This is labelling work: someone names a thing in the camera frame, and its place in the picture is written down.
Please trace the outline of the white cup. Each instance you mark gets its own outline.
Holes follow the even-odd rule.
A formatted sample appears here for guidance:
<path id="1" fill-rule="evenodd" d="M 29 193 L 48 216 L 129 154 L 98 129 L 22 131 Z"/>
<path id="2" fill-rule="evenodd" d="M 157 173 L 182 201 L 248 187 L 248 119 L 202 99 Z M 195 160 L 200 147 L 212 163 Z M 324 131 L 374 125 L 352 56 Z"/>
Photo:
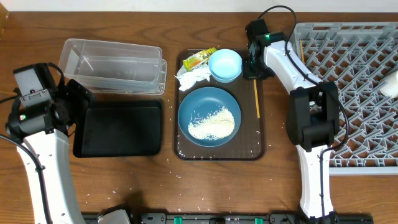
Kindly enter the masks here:
<path id="1" fill-rule="evenodd" d="M 391 98 L 397 98 L 398 96 L 398 80 L 397 80 L 397 71 L 394 71 L 384 77 L 380 84 L 382 85 L 380 92 L 384 96 L 388 96 Z"/>

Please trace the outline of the wooden chopstick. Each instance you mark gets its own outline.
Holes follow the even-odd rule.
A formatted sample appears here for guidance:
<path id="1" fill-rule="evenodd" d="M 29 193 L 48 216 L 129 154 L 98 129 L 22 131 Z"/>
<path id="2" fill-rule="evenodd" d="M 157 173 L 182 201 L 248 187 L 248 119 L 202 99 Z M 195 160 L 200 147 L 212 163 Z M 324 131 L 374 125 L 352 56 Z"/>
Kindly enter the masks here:
<path id="1" fill-rule="evenodd" d="M 261 118 L 260 109 L 259 109 L 259 97 L 258 97 L 258 90 L 257 90 L 257 80 L 253 80 L 254 85 L 254 96 L 255 96 L 255 103 L 256 103 L 256 114 L 257 118 Z"/>
<path id="2" fill-rule="evenodd" d="M 299 44 L 300 44 L 300 55 L 301 55 L 301 60 L 302 60 L 302 62 L 305 64 L 305 57 L 304 57 L 304 48 L 303 48 L 303 42 L 302 42 L 302 40 L 300 39 L 299 40 Z"/>

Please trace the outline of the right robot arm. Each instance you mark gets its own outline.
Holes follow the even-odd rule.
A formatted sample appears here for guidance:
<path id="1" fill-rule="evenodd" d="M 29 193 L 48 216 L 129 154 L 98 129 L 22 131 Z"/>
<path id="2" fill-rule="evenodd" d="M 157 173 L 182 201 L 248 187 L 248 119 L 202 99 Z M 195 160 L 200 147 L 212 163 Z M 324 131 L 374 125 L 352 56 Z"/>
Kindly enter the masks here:
<path id="1" fill-rule="evenodd" d="M 337 87 L 322 82 L 299 59 L 281 32 L 248 35 L 247 79 L 277 76 L 289 93 L 286 131 L 296 146 L 302 179 L 300 209 L 307 223 L 334 223 L 328 147 L 338 132 Z"/>

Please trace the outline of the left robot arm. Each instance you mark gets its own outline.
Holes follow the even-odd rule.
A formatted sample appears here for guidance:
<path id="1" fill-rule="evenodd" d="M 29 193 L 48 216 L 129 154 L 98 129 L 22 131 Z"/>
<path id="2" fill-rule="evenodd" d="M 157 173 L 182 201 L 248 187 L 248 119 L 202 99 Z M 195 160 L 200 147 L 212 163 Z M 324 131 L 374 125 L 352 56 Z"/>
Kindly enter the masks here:
<path id="1" fill-rule="evenodd" d="M 52 129 L 22 140 L 6 138 L 24 162 L 36 223 L 86 223 L 81 214 L 69 165 L 67 134 Z"/>

